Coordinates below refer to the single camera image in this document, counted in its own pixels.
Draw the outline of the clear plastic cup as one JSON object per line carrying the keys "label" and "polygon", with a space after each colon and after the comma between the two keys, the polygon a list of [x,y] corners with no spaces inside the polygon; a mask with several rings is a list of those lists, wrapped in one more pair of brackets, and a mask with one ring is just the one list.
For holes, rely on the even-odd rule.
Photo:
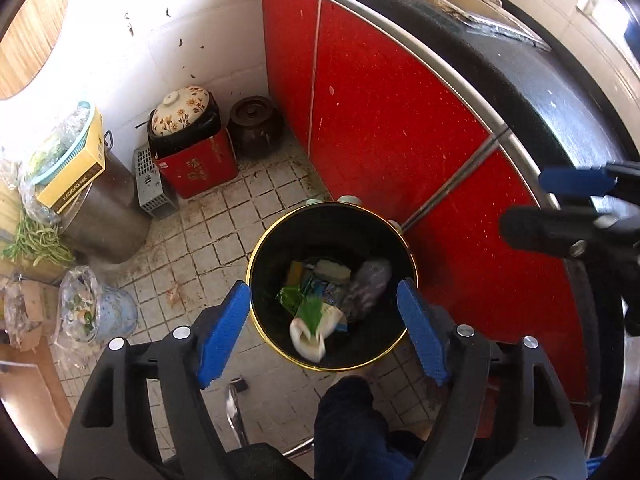
{"label": "clear plastic cup", "polygon": [[385,292],[392,278],[392,268],[385,259],[366,261],[360,266],[346,292],[341,308],[347,321],[363,318]]}

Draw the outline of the green torn carton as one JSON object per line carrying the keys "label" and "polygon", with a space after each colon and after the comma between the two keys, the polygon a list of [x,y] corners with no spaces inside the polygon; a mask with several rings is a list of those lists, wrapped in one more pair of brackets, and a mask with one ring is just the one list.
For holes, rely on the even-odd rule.
{"label": "green torn carton", "polygon": [[305,360],[318,364],[326,355],[326,340],[336,330],[346,330],[347,320],[337,307],[321,297],[306,297],[290,324],[290,337],[296,352]]}

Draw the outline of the yellow sponge with hole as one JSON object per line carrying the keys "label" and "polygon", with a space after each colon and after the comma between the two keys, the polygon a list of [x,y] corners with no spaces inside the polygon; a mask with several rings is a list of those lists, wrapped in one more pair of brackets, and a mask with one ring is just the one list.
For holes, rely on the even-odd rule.
{"label": "yellow sponge with hole", "polygon": [[293,261],[288,269],[288,276],[286,277],[285,285],[299,286],[303,281],[306,266],[300,261]]}

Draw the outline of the white blue wrapper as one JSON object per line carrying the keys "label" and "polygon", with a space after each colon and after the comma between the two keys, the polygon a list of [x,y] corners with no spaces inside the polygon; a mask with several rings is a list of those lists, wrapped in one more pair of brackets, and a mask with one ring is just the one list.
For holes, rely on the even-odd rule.
{"label": "white blue wrapper", "polygon": [[325,304],[338,307],[342,303],[349,285],[350,281],[339,285],[320,280],[318,276],[310,274],[303,279],[300,290],[305,296],[319,297]]}

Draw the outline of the black trash bin gold rim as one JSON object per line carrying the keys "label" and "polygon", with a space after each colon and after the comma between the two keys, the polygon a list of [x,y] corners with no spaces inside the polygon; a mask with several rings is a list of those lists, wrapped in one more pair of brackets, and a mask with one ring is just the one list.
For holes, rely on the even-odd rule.
{"label": "black trash bin gold rim", "polygon": [[405,336],[396,289],[417,277],[392,222],[354,204],[301,206],[274,222],[253,249],[250,315],[288,361],[307,370],[356,370]]}

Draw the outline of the plastic bag of scraps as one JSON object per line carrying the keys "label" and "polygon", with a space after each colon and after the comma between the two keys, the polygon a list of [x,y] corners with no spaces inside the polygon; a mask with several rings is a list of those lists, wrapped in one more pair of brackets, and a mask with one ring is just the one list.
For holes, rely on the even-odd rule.
{"label": "plastic bag of scraps", "polygon": [[122,289],[102,284],[88,266],[70,269],[58,288],[53,344],[70,359],[85,359],[113,338],[128,338],[138,308]]}

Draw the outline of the green beans pile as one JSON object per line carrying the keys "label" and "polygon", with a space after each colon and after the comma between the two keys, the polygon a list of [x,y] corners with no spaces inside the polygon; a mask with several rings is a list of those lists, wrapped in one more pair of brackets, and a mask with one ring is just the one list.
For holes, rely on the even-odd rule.
{"label": "green beans pile", "polygon": [[58,227],[55,224],[37,222],[24,210],[21,211],[14,239],[1,249],[1,258],[29,266],[49,261],[63,268],[68,268],[75,262],[73,252],[61,242]]}

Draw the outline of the red cabinet doors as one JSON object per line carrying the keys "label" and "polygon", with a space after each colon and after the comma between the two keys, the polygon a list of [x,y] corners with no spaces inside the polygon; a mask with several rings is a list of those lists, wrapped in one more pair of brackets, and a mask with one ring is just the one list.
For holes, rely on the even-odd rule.
{"label": "red cabinet doors", "polygon": [[[418,58],[332,0],[262,0],[269,91],[331,194],[405,222],[488,140]],[[567,396],[589,399],[590,365],[560,260],[518,252],[500,214],[533,197],[492,151],[408,229],[422,294],[491,339],[535,336]]]}

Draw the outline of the steel pot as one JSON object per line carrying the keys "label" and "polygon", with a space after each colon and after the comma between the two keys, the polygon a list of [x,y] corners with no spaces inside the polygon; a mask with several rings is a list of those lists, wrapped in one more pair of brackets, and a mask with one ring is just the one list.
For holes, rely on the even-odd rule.
{"label": "steel pot", "polygon": [[105,170],[65,209],[58,234],[76,254],[123,263],[144,244],[151,217],[139,207],[136,178],[112,153],[110,130],[104,144]]}

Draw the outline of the stainless steel sink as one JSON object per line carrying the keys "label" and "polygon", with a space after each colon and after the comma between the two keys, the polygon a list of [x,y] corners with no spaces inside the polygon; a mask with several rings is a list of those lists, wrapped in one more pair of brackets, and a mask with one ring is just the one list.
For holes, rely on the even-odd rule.
{"label": "stainless steel sink", "polygon": [[512,39],[549,52],[550,46],[518,18],[503,9],[500,0],[427,0],[474,34]]}

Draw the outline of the grey plastic basket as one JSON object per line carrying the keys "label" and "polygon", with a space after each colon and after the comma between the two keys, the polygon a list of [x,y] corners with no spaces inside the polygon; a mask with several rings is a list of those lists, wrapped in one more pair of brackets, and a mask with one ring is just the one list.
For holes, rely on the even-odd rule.
{"label": "grey plastic basket", "polygon": [[178,211],[175,191],[155,165],[148,144],[134,151],[134,175],[140,208],[154,219],[163,219]]}

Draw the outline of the dark brown clay jar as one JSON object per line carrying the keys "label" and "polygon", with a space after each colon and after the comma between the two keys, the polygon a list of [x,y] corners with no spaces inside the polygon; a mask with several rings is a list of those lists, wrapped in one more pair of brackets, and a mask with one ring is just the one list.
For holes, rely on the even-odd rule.
{"label": "dark brown clay jar", "polygon": [[270,99],[248,96],[231,107],[228,131],[236,156],[260,159],[279,147],[284,125]]}

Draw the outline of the yellow cardboard box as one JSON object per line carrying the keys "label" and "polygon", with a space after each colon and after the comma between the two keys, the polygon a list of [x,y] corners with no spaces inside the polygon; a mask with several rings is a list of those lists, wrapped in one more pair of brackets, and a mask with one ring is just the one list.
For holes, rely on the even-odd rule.
{"label": "yellow cardboard box", "polygon": [[35,184],[36,200],[60,214],[105,170],[106,148],[100,112],[89,107],[88,122],[62,158]]}

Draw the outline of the red box with floral lid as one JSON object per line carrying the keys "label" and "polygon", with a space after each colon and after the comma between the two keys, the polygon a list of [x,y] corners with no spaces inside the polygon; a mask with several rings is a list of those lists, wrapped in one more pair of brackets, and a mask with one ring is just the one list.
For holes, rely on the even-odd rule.
{"label": "red box with floral lid", "polygon": [[187,200],[238,176],[230,134],[212,92],[182,87],[166,94],[146,123],[152,159]]}

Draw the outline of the round bamboo board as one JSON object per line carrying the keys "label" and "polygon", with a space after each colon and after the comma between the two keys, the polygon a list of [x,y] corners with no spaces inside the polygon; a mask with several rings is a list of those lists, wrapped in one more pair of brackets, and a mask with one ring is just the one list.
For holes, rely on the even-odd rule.
{"label": "round bamboo board", "polygon": [[24,90],[58,41],[68,0],[1,0],[1,97]]}

